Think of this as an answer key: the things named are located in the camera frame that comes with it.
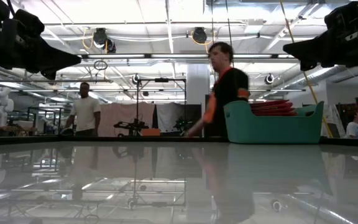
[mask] hand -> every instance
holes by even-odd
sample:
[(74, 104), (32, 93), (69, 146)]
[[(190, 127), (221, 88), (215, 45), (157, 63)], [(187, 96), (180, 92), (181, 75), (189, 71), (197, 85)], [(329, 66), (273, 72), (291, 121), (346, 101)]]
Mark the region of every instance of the hand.
[(186, 137), (192, 137), (195, 136), (197, 134), (197, 129), (196, 128), (190, 128), (186, 133), (185, 136)]

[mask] orange object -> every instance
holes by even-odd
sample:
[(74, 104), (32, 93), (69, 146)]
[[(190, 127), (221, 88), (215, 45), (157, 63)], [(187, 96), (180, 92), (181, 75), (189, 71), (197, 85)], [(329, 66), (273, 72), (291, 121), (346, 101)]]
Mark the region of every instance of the orange object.
[(160, 130), (158, 128), (145, 128), (142, 129), (142, 136), (160, 136)]

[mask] teal plastic basket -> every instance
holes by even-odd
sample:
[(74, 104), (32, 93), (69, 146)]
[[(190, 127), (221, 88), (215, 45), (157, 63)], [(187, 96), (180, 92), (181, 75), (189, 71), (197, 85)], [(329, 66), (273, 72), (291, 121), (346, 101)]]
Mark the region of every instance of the teal plastic basket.
[(234, 101), (224, 106), (227, 135), (240, 144), (317, 144), (323, 108), (322, 101), (295, 109), (297, 116), (255, 116), (247, 102)]

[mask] hair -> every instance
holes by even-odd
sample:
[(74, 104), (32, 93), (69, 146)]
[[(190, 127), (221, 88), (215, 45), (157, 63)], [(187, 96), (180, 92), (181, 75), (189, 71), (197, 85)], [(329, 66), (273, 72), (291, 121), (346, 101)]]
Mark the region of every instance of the hair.
[(354, 118), (356, 117), (357, 112), (356, 111), (351, 111), (347, 114), (347, 121), (348, 122), (352, 122), (354, 121)]
[(229, 54), (230, 63), (233, 62), (234, 51), (233, 51), (233, 48), (229, 44), (227, 44), (225, 42), (216, 42), (209, 48), (208, 52), (211, 52), (216, 47), (221, 47), (220, 51), (222, 53)]
[(82, 85), (87, 85), (88, 87), (90, 87), (90, 85), (87, 82), (83, 82), (80, 84), (80, 86), (82, 86)]

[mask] person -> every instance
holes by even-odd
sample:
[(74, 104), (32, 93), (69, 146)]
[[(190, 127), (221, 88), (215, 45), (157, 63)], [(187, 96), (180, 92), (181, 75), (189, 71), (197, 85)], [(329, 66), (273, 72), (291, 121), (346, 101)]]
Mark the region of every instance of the person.
[(197, 135), (209, 125), (209, 136), (227, 137), (223, 106), (236, 100), (248, 100), (248, 76), (241, 70), (232, 68), (233, 48), (224, 42), (216, 42), (209, 48), (209, 59), (219, 78), (209, 97), (208, 108), (204, 116), (185, 134)]
[(193, 148), (191, 151), (207, 176), (207, 188), (219, 210), (214, 224), (235, 224), (248, 220), (255, 213), (253, 193), (247, 184), (239, 184), (238, 179), (233, 182), (233, 176), (227, 176), (229, 151), (222, 149), (203, 152), (200, 148)]
[(81, 98), (74, 101), (66, 128), (74, 123), (77, 116), (76, 136), (98, 136), (100, 123), (100, 104), (97, 99), (89, 96), (90, 85), (86, 82), (80, 85)]
[(349, 124), (346, 127), (346, 137), (358, 139), (358, 113), (351, 112), (348, 116)]

